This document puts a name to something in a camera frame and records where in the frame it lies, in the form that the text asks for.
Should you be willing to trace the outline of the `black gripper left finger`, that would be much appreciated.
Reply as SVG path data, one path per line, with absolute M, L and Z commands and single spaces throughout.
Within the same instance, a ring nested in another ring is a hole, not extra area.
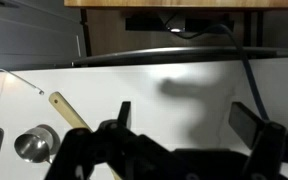
M 117 119 L 103 121 L 95 132 L 68 131 L 45 180 L 87 180 L 106 163 L 122 180 L 171 180 L 171 153 L 128 127 L 131 102 L 124 101 Z

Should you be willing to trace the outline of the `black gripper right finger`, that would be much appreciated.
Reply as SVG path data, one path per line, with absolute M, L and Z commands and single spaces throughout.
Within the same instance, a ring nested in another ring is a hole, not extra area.
M 233 102 L 229 125 L 251 150 L 242 170 L 248 180 L 288 180 L 280 174 L 288 164 L 288 129 L 274 121 L 259 118 L 241 102 Z

